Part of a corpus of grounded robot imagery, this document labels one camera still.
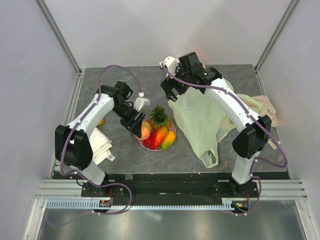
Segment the green avocado print plastic bag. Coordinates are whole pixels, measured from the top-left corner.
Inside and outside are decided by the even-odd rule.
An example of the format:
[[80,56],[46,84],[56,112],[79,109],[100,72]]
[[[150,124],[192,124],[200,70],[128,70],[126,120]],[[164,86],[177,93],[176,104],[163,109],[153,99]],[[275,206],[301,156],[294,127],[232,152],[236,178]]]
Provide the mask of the green avocado print plastic bag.
[[235,128],[226,113],[208,96],[193,87],[169,100],[177,126],[206,168],[219,164],[218,143]]

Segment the small yellow fake fruit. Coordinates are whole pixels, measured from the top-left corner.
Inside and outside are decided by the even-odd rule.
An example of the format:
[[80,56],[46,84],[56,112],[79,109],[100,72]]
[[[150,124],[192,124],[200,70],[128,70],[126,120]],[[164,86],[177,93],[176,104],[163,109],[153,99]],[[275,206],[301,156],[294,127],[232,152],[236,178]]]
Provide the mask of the small yellow fake fruit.
[[105,122],[105,120],[104,120],[104,119],[101,119],[101,120],[99,121],[99,123],[97,124],[97,126],[101,126],[101,125],[103,125],[103,124],[104,124],[104,122]]

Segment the fake pineapple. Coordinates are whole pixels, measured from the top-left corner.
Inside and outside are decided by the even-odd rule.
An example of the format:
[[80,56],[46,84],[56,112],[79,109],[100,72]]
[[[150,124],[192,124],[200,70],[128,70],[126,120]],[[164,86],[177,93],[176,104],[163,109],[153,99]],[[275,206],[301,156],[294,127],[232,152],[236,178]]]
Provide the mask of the fake pineapple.
[[167,127],[169,129],[171,119],[163,106],[157,104],[154,109],[151,110],[150,117],[151,126],[155,131],[161,127]]

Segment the fake peach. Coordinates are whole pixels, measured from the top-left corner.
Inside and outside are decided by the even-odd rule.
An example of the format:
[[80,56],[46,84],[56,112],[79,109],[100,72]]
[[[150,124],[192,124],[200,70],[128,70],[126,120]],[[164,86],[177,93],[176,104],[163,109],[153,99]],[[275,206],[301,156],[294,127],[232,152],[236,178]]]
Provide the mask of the fake peach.
[[141,125],[141,137],[139,138],[139,140],[148,139],[152,130],[152,126],[148,122],[143,121]]

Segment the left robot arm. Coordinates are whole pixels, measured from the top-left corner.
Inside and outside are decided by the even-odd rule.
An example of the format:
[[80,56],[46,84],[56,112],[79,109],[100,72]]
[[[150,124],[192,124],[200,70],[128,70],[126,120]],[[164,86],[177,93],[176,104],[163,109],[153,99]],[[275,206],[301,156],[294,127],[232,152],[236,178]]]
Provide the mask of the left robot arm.
[[90,136],[100,120],[110,111],[116,113],[120,124],[134,136],[142,136],[145,114],[141,111],[147,99],[139,92],[135,102],[128,100],[133,90],[122,81],[115,86],[101,85],[85,110],[68,125],[55,129],[55,158],[60,165],[72,168],[70,174],[78,174],[92,185],[92,191],[99,197],[110,191],[108,176],[93,160]]

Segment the fake red orange mango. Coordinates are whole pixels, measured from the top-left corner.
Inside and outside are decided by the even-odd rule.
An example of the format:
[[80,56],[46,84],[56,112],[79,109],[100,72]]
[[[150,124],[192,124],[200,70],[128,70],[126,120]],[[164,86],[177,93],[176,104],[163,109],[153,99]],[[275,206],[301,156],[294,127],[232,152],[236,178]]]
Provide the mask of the fake red orange mango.
[[168,132],[169,132],[168,128],[166,126],[162,126],[153,133],[152,141],[153,141],[154,149],[158,148],[161,145],[161,143],[166,138]]

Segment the fake red bell pepper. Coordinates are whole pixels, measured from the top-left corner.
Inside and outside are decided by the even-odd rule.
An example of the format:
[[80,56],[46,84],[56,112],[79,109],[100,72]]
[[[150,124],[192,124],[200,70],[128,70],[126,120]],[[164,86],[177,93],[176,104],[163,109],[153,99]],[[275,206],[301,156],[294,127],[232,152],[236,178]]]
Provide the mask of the fake red bell pepper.
[[143,146],[146,147],[147,149],[150,149],[150,150],[154,150],[154,149],[155,149],[154,143],[153,143],[153,140],[152,140],[151,137],[145,139],[142,144],[143,144]]

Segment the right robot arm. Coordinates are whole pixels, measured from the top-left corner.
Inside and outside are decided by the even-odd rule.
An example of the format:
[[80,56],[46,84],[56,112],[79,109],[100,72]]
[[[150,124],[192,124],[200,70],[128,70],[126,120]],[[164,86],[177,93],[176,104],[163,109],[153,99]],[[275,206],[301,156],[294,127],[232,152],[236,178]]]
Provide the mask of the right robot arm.
[[205,67],[195,52],[180,58],[168,56],[159,66],[166,72],[160,86],[175,122],[207,167],[218,158],[213,149],[223,122],[238,131],[232,142],[236,160],[229,191],[235,197],[242,196],[253,177],[253,162],[268,142],[271,119],[252,110],[221,73],[213,66]]

